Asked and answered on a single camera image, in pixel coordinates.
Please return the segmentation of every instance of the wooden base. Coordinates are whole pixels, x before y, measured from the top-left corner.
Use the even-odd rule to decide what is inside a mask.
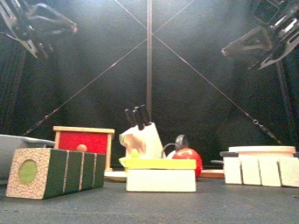
[[[200,178],[204,179],[224,179],[224,171],[223,170],[201,170]]]

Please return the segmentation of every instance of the white box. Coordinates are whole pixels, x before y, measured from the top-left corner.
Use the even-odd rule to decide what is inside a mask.
[[[127,170],[129,192],[196,192],[195,170]]]

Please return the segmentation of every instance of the black backdrop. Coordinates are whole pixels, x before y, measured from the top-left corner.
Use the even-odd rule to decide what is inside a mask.
[[[124,109],[145,103],[147,1],[36,2],[67,16],[79,33],[55,43],[47,60],[29,53],[23,60],[23,49],[13,49],[15,42],[0,36],[1,87],[11,86],[9,93],[1,91],[1,133],[21,135],[59,108],[28,136],[52,140],[53,125],[115,129],[112,165],[117,166],[125,154],[117,141],[128,128]],[[152,120],[163,144],[184,134],[207,166],[229,146],[276,144],[207,80],[284,144],[298,145],[298,50],[284,60],[283,75],[294,122],[287,119],[276,65],[248,71],[220,54],[257,25],[249,9],[249,1],[153,1]],[[7,69],[7,60],[23,69],[21,75]],[[15,77],[20,85],[12,82]]]

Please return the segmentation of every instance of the knife handle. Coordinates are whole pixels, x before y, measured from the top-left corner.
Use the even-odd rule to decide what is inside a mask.
[[[136,125],[137,125],[137,129],[143,130],[145,126],[144,126],[140,111],[137,109],[133,109],[133,117],[135,117],[135,122],[136,122]]]
[[[125,109],[125,119],[128,120],[131,127],[135,127],[136,121],[135,121],[132,110],[129,108]]]
[[[148,115],[148,112],[147,112],[147,109],[145,109],[145,105],[141,105],[139,107],[139,110],[141,112],[141,117],[143,117],[143,120],[144,120],[144,126],[149,126],[152,123],[151,123],[149,115]]]

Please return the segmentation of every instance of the gray table surface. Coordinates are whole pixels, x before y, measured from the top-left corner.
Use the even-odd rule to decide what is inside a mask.
[[[225,185],[201,178],[196,192],[127,192],[125,183],[57,198],[5,197],[0,223],[299,223],[299,188]]]

